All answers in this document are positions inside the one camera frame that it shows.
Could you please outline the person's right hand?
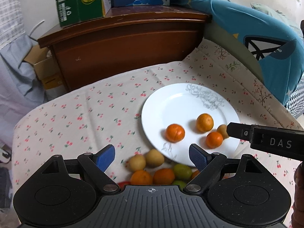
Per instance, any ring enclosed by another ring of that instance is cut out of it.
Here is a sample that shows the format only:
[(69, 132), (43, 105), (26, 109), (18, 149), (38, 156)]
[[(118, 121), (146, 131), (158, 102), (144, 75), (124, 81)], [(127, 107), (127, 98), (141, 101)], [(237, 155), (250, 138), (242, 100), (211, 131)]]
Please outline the person's right hand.
[(303, 162), (297, 167), (294, 173), (295, 194), (292, 214), (292, 227), (304, 227), (304, 180)]

